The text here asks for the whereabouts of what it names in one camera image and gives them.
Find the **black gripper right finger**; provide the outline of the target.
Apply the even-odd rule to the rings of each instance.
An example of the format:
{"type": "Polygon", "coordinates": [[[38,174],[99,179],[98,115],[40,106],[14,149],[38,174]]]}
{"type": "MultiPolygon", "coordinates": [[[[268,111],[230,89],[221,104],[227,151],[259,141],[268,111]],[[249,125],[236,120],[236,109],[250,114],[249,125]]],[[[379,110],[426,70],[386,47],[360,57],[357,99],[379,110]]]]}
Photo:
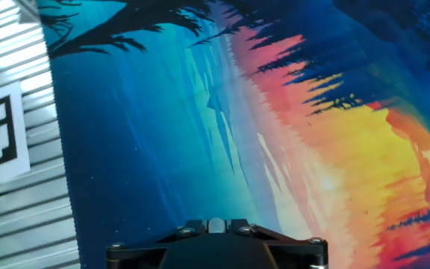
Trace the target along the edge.
{"type": "Polygon", "coordinates": [[[328,269],[328,242],[321,237],[296,240],[246,219],[227,220],[226,232],[264,243],[279,268],[328,269]]]}

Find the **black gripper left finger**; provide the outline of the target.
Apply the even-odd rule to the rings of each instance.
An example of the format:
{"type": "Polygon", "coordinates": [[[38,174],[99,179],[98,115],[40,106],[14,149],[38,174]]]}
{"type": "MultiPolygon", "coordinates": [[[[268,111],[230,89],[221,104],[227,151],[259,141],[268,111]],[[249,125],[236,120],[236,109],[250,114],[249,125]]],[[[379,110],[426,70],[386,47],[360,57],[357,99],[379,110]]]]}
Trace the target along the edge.
{"type": "Polygon", "coordinates": [[[107,269],[158,269],[170,247],[207,233],[206,220],[189,220],[141,244],[113,243],[106,249],[107,269]]]}

